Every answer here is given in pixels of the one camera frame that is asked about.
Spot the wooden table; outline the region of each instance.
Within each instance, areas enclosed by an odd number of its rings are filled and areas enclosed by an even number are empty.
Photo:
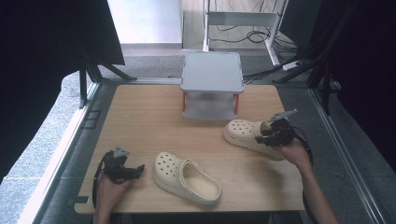
[[[267,120],[284,111],[274,86],[248,85],[240,95],[239,119]],[[182,117],[179,85],[119,86],[108,111],[78,196],[92,196],[92,179],[103,155],[115,146],[131,152],[126,167],[146,164],[140,179],[115,208],[120,213],[232,212],[304,210],[302,181],[287,161],[229,144],[228,121]],[[220,203],[211,209],[160,189],[152,179],[157,154],[167,151],[196,161],[222,186]],[[76,203],[81,214],[94,212],[92,201]]]

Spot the white box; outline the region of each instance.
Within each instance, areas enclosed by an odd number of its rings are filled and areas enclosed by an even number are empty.
[[[244,91],[239,54],[189,52],[180,88],[187,119],[236,119]]]

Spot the croc shoe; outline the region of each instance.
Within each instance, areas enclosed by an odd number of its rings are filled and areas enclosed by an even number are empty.
[[[284,159],[283,155],[265,144],[259,144],[255,136],[262,134],[263,130],[271,129],[265,122],[250,122],[243,119],[231,120],[224,128],[224,138],[227,142],[258,151],[275,161]]]
[[[220,200],[217,180],[205,174],[195,161],[168,152],[161,152],[155,159],[153,178],[160,188],[196,203],[211,206]]]

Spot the black curtain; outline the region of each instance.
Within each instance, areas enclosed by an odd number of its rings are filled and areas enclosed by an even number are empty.
[[[83,55],[124,64],[106,0],[0,2],[0,179],[26,149]]]
[[[364,1],[332,56],[338,98],[396,170],[396,13],[394,1]]]

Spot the human arm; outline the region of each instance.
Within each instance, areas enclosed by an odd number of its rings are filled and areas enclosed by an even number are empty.
[[[93,214],[93,224],[110,223],[111,211],[120,201],[125,191],[132,186],[132,180],[125,180],[121,184],[114,183],[102,171],[98,177],[96,193],[96,210]]]
[[[299,170],[303,181],[305,198],[318,223],[338,223],[330,203],[320,188],[304,145],[294,138],[287,146],[274,147],[274,149],[280,151],[285,159],[294,164]]]

